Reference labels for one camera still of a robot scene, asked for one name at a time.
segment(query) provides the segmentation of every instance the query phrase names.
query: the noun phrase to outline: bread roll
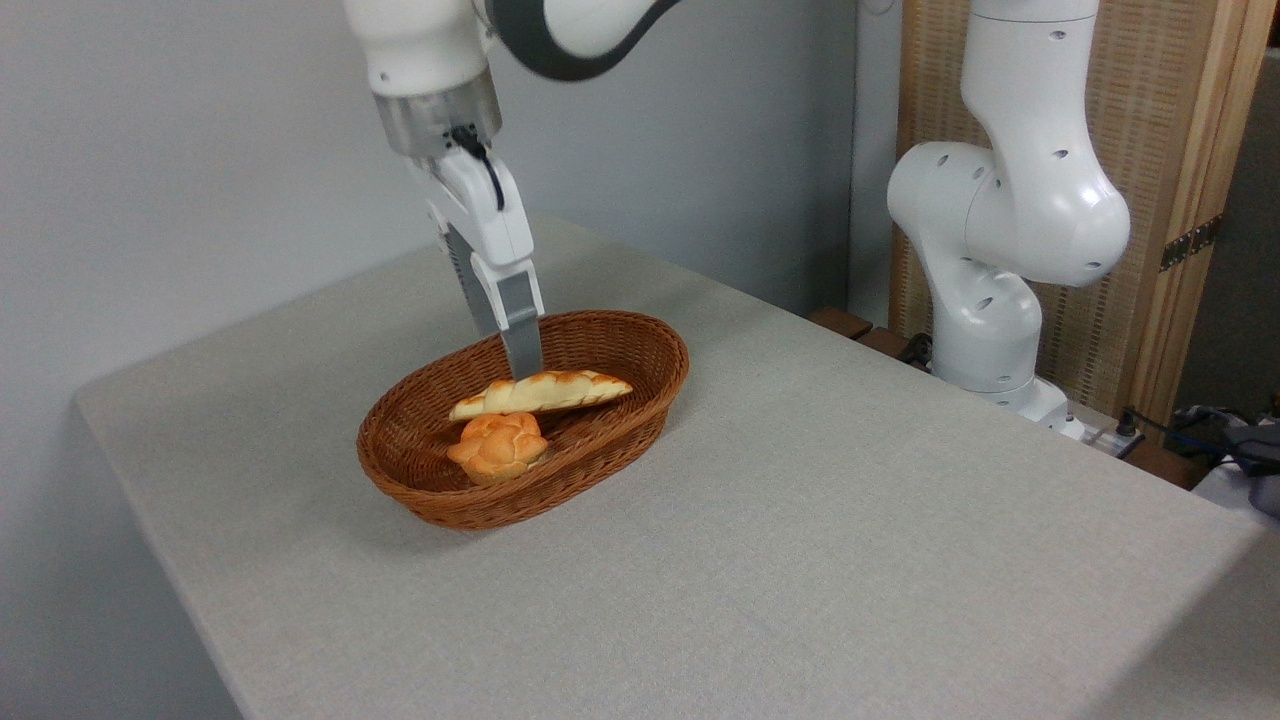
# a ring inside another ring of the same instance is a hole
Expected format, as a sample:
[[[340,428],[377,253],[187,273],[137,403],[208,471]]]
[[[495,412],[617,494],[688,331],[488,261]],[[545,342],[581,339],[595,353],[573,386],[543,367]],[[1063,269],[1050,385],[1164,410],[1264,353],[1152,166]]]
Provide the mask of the bread roll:
[[[631,384],[591,370],[545,370],[520,382],[498,380],[453,406],[449,420],[488,413],[539,413],[599,405],[631,392]]]
[[[547,451],[538,420],[529,413],[481,415],[462,429],[462,441],[445,452],[471,482],[488,486],[529,470]]]

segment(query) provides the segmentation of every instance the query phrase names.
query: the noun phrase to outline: cable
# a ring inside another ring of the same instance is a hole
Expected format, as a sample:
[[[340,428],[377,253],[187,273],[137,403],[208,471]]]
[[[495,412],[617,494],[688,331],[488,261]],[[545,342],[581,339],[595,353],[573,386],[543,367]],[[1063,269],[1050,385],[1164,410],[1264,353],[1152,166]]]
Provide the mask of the cable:
[[[1208,407],[1206,405],[1192,405],[1190,407],[1184,407],[1181,410],[1175,410],[1172,416],[1172,427],[1175,430],[1184,430],[1187,428],[1198,425],[1210,418],[1222,420],[1228,427],[1243,428],[1248,427],[1249,421],[1244,418],[1243,413],[1231,410],[1230,407]]]
[[[502,192],[502,183],[498,181],[498,170],[495,170],[493,168],[493,163],[489,161],[489,149],[480,142],[475,126],[458,126],[449,131],[449,137],[453,142],[458,143],[458,147],[466,150],[468,155],[484,163],[485,169],[489,170],[489,179],[493,181],[493,191],[498,195],[498,211],[502,213],[506,210],[507,196]]]
[[[906,342],[906,347],[897,354],[897,360],[902,363],[919,363],[927,366],[933,361],[933,338],[928,333],[915,333]]]
[[[1265,445],[1267,447],[1280,447],[1280,442],[1262,439],[1260,437],[1247,437],[1236,441],[1235,445]]]
[[[1151,418],[1143,415],[1142,413],[1138,413],[1138,410],[1135,410],[1133,406],[1125,407],[1124,411],[1125,411],[1126,416],[1137,418],[1137,419],[1142,420],[1143,423],[1151,425],[1152,428],[1156,428],[1157,430],[1165,433],[1166,436],[1176,439],[1178,442],[1180,442],[1183,445],[1189,445],[1192,447],[1198,447],[1201,450],[1204,450],[1204,451],[1208,451],[1208,452],[1212,452],[1212,454],[1220,455],[1220,456],[1230,455],[1231,457],[1234,457],[1236,460],[1248,460],[1249,462],[1257,462],[1258,465],[1274,466],[1276,464],[1275,459],[1271,459],[1271,457],[1262,457],[1262,456],[1253,455],[1253,454],[1249,454],[1249,452],[1242,452],[1239,450],[1231,450],[1229,447],[1222,447],[1220,445],[1213,445],[1211,442],[1204,442],[1202,439],[1197,439],[1197,438],[1193,438],[1190,436],[1184,436],[1183,433],[1180,433],[1180,432],[1178,432],[1178,430],[1175,430],[1175,429],[1172,429],[1172,428],[1170,428],[1167,425],[1157,423],[1157,421],[1152,420]]]

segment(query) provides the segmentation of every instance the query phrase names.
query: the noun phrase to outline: wicker basket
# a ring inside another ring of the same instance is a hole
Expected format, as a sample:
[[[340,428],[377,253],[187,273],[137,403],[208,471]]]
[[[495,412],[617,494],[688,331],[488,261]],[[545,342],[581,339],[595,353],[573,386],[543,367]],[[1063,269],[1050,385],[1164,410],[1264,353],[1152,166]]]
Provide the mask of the wicker basket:
[[[479,530],[545,512],[644,454],[689,374],[676,331],[609,310],[549,315],[540,328],[547,368],[608,373],[635,391],[599,407],[540,414],[543,461],[513,480],[475,486],[444,451],[462,432],[448,420],[453,404],[511,377],[502,341],[490,337],[404,378],[369,411],[356,450],[374,484],[428,523]]]

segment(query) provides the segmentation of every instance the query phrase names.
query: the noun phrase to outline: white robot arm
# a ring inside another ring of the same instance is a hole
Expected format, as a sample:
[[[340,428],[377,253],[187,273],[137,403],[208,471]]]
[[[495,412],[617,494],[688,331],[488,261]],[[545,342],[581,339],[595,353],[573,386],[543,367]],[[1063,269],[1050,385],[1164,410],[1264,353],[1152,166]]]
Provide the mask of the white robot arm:
[[[676,1],[344,0],[388,140],[411,159],[472,315],[502,332],[516,377],[541,366],[543,305],[518,191],[489,151],[502,117],[488,44],[499,37],[545,77],[588,79]],[[888,188],[929,277],[934,373],[1066,432],[1065,396],[1034,378],[1041,309],[1021,277],[1092,283],[1128,241],[1128,206],[1084,119],[1097,9],[973,0],[963,92],[995,147],[918,146]]]
[[[993,149],[919,145],[888,188],[929,279],[934,374],[1069,434],[1066,397],[1034,377],[1041,306],[1023,277],[1093,283],[1129,240],[1129,208],[1084,118],[1097,10],[973,0],[961,91]]]
[[[586,79],[617,64],[675,0],[344,0],[392,149],[408,158],[481,334],[515,378],[541,370],[541,292],[520,191],[490,151],[502,114],[494,36],[535,72]]]

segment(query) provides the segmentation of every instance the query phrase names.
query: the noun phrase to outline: woven panel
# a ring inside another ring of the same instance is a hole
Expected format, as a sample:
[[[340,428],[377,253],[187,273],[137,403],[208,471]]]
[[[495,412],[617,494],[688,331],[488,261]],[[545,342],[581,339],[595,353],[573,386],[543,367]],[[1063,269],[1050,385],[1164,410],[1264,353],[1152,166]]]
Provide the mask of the woven panel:
[[[1124,369],[1144,318],[1144,278],[1158,263],[1180,104],[1194,97],[1203,60],[1206,0],[1106,0],[1089,72],[1088,118],[1107,176],[1129,202],[1129,249],[1102,282],[1080,290],[1033,286],[1044,309],[1038,372],[1071,400],[1111,413],[1124,404]],[[968,0],[906,3],[900,145],[950,140],[989,145],[960,99]],[[891,325],[902,334],[931,325],[928,284],[910,245],[895,241]]]

